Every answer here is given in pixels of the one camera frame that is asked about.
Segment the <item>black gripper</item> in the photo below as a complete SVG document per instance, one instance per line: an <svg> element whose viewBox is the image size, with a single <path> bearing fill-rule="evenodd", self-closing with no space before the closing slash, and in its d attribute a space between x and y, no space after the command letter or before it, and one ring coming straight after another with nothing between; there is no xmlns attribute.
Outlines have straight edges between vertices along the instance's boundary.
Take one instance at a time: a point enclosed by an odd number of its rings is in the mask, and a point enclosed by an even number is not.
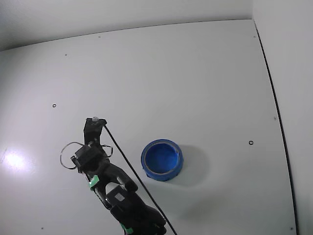
<svg viewBox="0 0 313 235"><path fill-rule="evenodd" d="M79 173L98 172L109 166L104 145L89 143L83 145L70 158Z"/></svg>

